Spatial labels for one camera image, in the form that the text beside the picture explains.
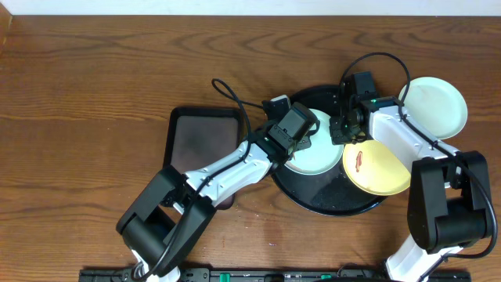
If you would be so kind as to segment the light blue plate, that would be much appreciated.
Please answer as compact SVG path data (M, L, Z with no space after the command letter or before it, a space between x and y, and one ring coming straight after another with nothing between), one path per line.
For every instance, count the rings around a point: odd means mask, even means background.
M421 132L437 139L448 139L460 133L467 123L468 109L460 91L440 78L413 79L406 97L405 87L398 98L404 103L404 113Z
M333 168L341 159L343 145L333 145L329 120L330 116L320 110L310 108L319 120L319 130L310 136L311 146L297 150L285 166L302 175L318 175Z

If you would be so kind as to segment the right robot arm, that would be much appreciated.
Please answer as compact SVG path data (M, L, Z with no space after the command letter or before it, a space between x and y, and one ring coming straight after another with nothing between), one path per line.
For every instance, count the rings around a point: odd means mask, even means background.
M340 94L341 112L331 118L333 143L376 140L409 170L409 237L385 262L389 279L425 281L450 258L477 241L488 247L470 259L492 252L498 237L488 166L477 151L461 152L419 125L395 97Z

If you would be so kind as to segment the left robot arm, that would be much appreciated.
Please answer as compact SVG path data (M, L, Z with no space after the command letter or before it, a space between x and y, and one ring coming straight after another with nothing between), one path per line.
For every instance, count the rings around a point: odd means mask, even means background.
M250 133L231 154L198 170L161 169L121 216L116 231L137 258L133 281L176 281L178 265L213 219L217 206L289 161L317 117L292 104L278 121Z

